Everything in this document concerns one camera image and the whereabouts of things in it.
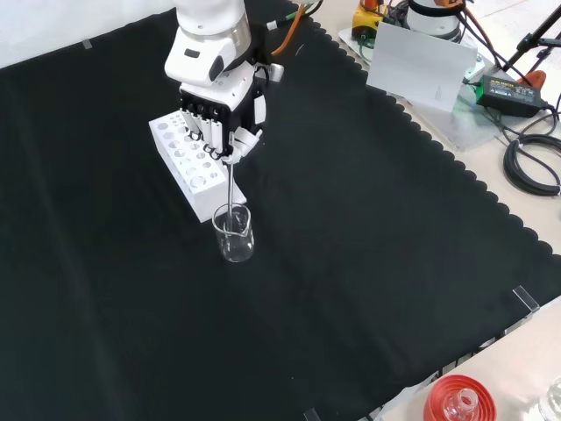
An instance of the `power adapter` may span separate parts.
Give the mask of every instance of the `power adapter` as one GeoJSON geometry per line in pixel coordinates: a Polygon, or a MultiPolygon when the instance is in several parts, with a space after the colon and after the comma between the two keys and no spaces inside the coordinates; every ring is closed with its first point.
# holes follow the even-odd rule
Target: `power adapter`
{"type": "Polygon", "coordinates": [[[493,108],[506,116],[530,118],[547,108],[538,89],[488,75],[479,80],[475,95],[477,105],[493,108]]]}

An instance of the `yellow device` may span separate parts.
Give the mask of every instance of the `yellow device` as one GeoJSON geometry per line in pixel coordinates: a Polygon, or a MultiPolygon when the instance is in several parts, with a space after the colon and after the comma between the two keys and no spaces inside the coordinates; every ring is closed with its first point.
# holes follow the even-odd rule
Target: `yellow device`
{"type": "Polygon", "coordinates": [[[384,18],[381,16],[387,11],[387,6],[382,6],[379,11],[378,0],[362,0],[352,17],[352,37],[354,39],[374,40],[378,32],[378,25],[384,18]]]}

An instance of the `wall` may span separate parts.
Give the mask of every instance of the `wall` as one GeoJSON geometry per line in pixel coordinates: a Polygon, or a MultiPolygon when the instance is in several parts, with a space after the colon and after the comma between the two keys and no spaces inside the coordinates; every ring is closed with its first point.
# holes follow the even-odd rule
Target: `wall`
{"type": "Polygon", "coordinates": [[[172,7],[172,0],[0,1],[0,68],[172,7]]]}

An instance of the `clear plastic clip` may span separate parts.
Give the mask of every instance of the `clear plastic clip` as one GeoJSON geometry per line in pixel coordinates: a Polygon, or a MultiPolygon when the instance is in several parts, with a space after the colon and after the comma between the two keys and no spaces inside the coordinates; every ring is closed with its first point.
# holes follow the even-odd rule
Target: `clear plastic clip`
{"type": "Polygon", "coordinates": [[[304,412],[304,417],[306,418],[306,421],[322,421],[314,408],[304,412]]]}
{"type": "Polygon", "coordinates": [[[528,294],[528,291],[524,289],[522,285],[514,288],[512,292],[514,292],[520,299],[520,301],[522,301],[523,304],[528,307],[530,315],[536,314],[537,311],[540,310],[540,304],[538,304],[536,300],[532,298],[530,294],[528,294]]]}

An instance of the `red bottle cap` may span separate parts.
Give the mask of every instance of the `red bottle cap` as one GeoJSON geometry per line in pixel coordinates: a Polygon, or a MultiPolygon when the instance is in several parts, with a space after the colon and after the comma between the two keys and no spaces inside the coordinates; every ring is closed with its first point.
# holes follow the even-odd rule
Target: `red bottle cap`
{"type": "Polygon", "coordinates": [[[496,421],[497,409],[489,391],[465,375],[448,375],[434,385],[424,405],[424,421],[448,421],[444,415],[444,400],[462,389],[473,390],[479,398],[479,413],[474,421],[496,421]]]}

